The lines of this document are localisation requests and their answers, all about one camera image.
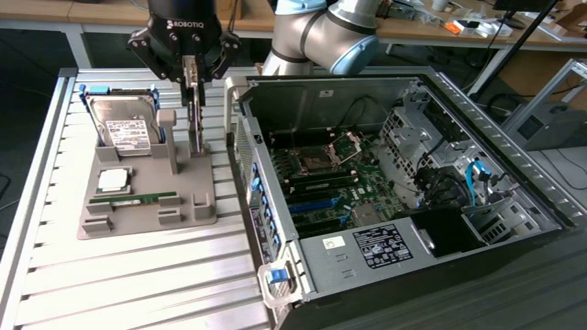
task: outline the metal bracket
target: metal bracket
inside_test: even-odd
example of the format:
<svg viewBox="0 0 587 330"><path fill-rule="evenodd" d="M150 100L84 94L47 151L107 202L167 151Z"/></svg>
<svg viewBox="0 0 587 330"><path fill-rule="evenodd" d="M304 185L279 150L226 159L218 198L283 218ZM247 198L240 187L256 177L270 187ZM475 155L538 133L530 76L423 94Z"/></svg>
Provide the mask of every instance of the metal bracket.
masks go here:
<svg viewBox="0 0 587 330"><path fill-rule="evenodd" d="M246 77L228 77L224 84L224 132L231 132L232 101L239 100L251 86Z"/></svg>

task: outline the workbench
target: workbench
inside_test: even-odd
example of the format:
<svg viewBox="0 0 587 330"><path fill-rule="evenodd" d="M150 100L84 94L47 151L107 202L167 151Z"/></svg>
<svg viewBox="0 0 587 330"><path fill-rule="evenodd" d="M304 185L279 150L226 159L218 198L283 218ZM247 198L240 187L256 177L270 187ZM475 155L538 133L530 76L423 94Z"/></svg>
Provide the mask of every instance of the workbench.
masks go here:
<svg viewBox="0 0 587 330"><path fill-rule="evenodd" d="M255 75L255 69L231 69L232 75ZM162 108L178 111L176 141L187 140L187 110L179 85L147 69L60 76L2 259L0 329L270 328L228 164L224 82L207 90L203 110L219 222L82 241L96 130L80 84L155 84Z"/></svg>

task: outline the gray 3d-printed holder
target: gray 3d-printed holder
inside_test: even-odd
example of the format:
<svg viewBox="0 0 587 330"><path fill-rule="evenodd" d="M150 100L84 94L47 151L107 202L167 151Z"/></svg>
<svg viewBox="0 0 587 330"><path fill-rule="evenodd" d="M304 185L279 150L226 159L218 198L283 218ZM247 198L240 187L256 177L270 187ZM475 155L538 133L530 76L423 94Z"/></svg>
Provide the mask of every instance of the gray 3d-printed holder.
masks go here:
<svg viewBox="0 0 587 330"><path fill-rule="evenodd" d="M170 139L175 111L174 114L163 111L163 118L158 119L168 138L166 144L151 145L151 156L120 157L114 147L95 148L78 228L79 239L204 226L218 220L212 160L210 156L191 157L190 143ZM131 194L96 193L99 173L114 168L128 170ZM168 192L176 192L176 195L159 197L158 203L146 205L120 207L111 202L90 203L91 199L98 198Z"/></svg>

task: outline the table leg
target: table leg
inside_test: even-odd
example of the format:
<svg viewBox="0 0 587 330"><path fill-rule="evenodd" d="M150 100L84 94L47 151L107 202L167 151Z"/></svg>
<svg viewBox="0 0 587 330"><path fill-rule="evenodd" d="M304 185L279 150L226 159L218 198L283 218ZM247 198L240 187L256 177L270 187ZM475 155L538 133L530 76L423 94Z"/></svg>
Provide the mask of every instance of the table leg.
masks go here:
<svg viewBox="0 0 587 330"><path fill-rule="evenodd" d="M394 44L390 43L387 44L386 54L390 55L392 53L392 50L394 50Z"/></svg>
<svg viewBox="0 0 587 330"><path fill-rule="evenodd" d="M480 86L483 85L488 76L492 74L492 72L498 68L499 63L502 63L510 50L513 50L513 46L507 46L506 48L498 50L498 53L495 53L494 58L490 60L487 66L486 66L486 69L482 71L479 78L478 78L471 90L468 91L467 95L471 95L479 91Z"/></svg>
<svg viewBox="0 0 587 330"><path fill-rule="evenodd" d="M72 48L72 53L75 57L75 62L80 69L92 68L92 61L90 60L90 54L87 51L87 44L84 40L84 31L80 25L71 25L62 32L67 36L67 41L70 42L70 47Z"/></svg>

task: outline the hard drive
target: hard drive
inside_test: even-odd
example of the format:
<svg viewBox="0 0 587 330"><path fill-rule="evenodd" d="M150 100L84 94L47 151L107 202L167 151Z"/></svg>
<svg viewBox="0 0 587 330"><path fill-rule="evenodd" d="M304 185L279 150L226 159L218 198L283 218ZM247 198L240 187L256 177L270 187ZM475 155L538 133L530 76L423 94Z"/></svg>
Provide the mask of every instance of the hard drive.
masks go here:
<svg viewBox="0 0 587 330"><path fill-rule="evenodd" d="M151 145L164 139L154 93L112 90L108 95L90 94L87 106L100 144L114 146L123 157L151 155Z"/></svg>

